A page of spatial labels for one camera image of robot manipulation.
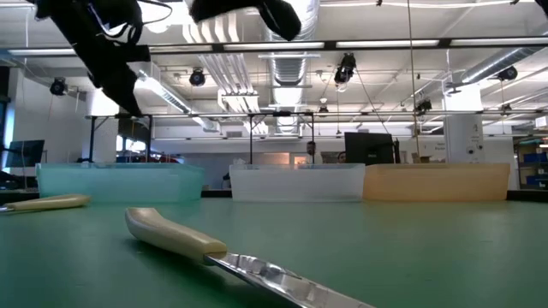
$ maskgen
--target clear plastic bin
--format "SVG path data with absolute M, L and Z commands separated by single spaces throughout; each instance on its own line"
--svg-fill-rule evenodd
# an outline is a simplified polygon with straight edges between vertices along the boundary
M 46 163 L 37 165 L 40 197 L 69 193 L 93 203 L 158 204 L 199 199 L 204 170 L 179 163 Z
M 361 201 L 364 164 L 231 165 L 232 199 L 247 202 Z

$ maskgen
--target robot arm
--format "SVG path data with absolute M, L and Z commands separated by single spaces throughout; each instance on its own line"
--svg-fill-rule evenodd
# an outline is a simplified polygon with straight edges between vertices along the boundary
M 132 116 L 142 116 L 134 96 L 136 74 L 128 62 L 150 62 L 146 45 L 137 45 L 143 30 L 137 0 L 27 0 L 36 4 L 36 19 L 51 18 L 84 62 L 97 88 Z M 159 6 L 164 3 L 140 0 Z M 190 9 L 199 22 L 234 9 L 256 7 L 266 24 L 287 40 L 301 30 L 301 22 L 290 4 L 283 0 L 195 0 Z M 105 28 L 122 26 L 114 36 Z M 128 30 L 128 41 L 117 39 Z

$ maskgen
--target pole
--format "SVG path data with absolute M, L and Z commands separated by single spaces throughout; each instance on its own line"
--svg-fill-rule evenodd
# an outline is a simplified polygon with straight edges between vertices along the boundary
M 249 164 L 253 164 L 253 115 L 249 115 Z
M 312 142 L 314 144 L 314 155 L 312 155 L 312 164 L 315 164 L 316 163 L 316 142 L 314 141 L 314 115 L 311 115 L 310 117 L 312 117 Z
M 95 140 L 95 120 L 97 120 L 97 117 L 92 116 L 92 133 L 89 138 L 89 155 L 87 156 L 90 162 L 93 161 L 93 141 Z
M 151 159 L 151 146 L 152 146 L 152 115 L 148 116 L 148 135 L 146 136 L 146 157 L 145 162 L 149 162 Z

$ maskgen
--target ventilation duct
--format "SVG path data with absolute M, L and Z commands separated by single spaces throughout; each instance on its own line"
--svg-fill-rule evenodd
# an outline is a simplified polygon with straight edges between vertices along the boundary
M 192 110 L 189 107 L 190 104 L 188 101 L 176 95 L 176 91 L 171 89 L 171 87 L 159 82 L 161 72 L 156 64 L 152 62 L 133 62 L 130 63 L 129 66 L 135 71 L 137 76 L 139 76 L 139 79 L 135 83 L 135 87 L 143 87 L 154 92 L 166 103 L 172 105 L 182 113 L 199 113 L 198 110 Z M 202 126 L 204 132 L 218 133 L 221 130 L 218 122 L 199 117 L 193 117 L 192 119 Z
M 295 37 L 294 41 L 312 40 L 318 24 L 319 0 L 286 0 L 286 2 L 293 6 L 302 24 L 301 33 Z M 285 41 L 267 27 L 265 27 L 265 38 L 271 42 Z M 295 53 L 272 53 L 272 55 L 280 54 Z M 303 86 L 305 83 L 308 60 L 306 58 L 274 58 L 269 61 L 272 85 L 277 86 L 272 89 L 273 103 L 279 110 L 297 111 L 302 103 L 303 94 L 303 89 L 298 86 Z M 289 119 L 282 120 L 283 124 L 280 123 L 280 119 L 277 122 L 281 133 L 296 132 L 298 121 L 295 117 L 292 117 L 291 121 Z
M 542 27 L 537 28 L 533 31 L 533 33 L 531 33 L 531 35 L 548 36 L 548 24 L 544 24 Z M 460 78 L 461 82 L 454 84 L 454 86 L 474 84 L 485 78 L 489 78 L 543 49 L 544 47 L 519 47 L 503 49 L 495 55 L 485 59 L 480 64 L 462 73 Z

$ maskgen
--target plastic container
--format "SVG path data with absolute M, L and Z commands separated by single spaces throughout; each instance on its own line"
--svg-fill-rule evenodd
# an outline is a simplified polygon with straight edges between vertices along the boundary
M 364 164 L 232 165 L 232 199 L 247 202 L 361 201 Z
M 506 199 L 509 163 L 421 163 L 367 166 L 364 198 L 396 202 Z
M 204 170 L 179 163 L 46 163 L 37 165 L 40 197 L 70 193 L 93 203 L 158 204 L 199 199 Z

